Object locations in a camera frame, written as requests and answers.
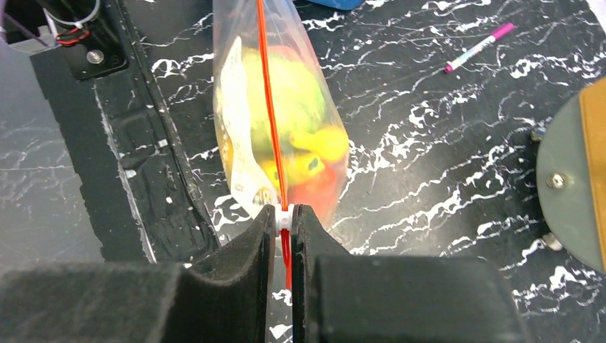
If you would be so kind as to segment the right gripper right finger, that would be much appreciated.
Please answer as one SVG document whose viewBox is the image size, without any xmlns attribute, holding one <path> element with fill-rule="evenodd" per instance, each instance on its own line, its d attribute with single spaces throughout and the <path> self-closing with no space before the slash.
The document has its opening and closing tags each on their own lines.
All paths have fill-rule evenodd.
<svg viewBox="0 0 606 343">
<path fill-rule="evenodd" d="M 307 205 L 291 232 L 296 342 L 531 342 L 510 288 L 477 257 L 353 255 Z"/>
</svg>

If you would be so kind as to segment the green cabbage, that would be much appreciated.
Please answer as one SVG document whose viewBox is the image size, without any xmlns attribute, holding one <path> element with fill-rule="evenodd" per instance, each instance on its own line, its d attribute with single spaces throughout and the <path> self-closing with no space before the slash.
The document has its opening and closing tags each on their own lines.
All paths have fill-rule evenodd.
<svg viewBox="0 0 606 343">
<path fill-rule="evenodd" d="M 273 51 L 268 53 L 268 58 L 274 116 L 280 144 L 285 149 L 293 131 L 318 130 L 326 115 L 326 101 L 319 82 L 305 64 Z M 272 139 L 259 51 L 246 48 L 242 52 L 242 63 L 246 72 L 252 147 L 257 152 L 270 152 Z"/>
</svg>

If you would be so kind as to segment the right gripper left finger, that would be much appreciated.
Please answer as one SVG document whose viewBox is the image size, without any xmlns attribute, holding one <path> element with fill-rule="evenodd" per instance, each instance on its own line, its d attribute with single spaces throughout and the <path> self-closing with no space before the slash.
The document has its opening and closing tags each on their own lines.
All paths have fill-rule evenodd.
<svg viewBox="0 0 606 343">
<path fill-rule="evenodd" d="M 190 267 L 40 264 L 1 278 L 3 342 L 264 342 L 274 207 Z"/>
</svg>

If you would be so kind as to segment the yellow banana bunch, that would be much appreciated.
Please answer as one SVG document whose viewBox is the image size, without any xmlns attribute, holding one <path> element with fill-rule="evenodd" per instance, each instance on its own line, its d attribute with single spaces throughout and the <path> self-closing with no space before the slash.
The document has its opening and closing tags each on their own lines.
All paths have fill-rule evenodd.
<svg viewBox="0 0 606 343">
<path fill-rule="evenodd" d="M 287 142 L 294 148 L 282 160 L 288 187 L 308 182 L 327 165 L 343 160 L 349 151 L 346 131 L 334 125 L 326 125 L 315 133 L 293 131 Z"/>
</svg>

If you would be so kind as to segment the clear zip top bag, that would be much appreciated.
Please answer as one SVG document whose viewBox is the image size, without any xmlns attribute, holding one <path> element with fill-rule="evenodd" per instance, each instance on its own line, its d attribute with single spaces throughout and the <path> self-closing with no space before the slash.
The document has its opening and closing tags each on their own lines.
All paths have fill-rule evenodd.
<svg viewBox="0 0 606 343">
<path fill-rule="evenodd" d="M 249 216 L 308 205 L 332 223 L 349 137 L 292 1 L 214 1 L 214 125 Z"/>
</svg>

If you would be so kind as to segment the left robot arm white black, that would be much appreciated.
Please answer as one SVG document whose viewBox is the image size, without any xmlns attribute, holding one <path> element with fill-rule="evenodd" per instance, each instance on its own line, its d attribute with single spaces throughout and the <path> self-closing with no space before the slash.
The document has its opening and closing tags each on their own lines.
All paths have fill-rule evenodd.
<svg viewBox="0 0 606 343">
<path fill-rule="evenodd" d="M 57 70 L 77 81 L 108 76 L 128 67 L 116 25 L 105 1 L 39 1 L 62 32 L 54 35 L 61 57 Z"/>
</svg>

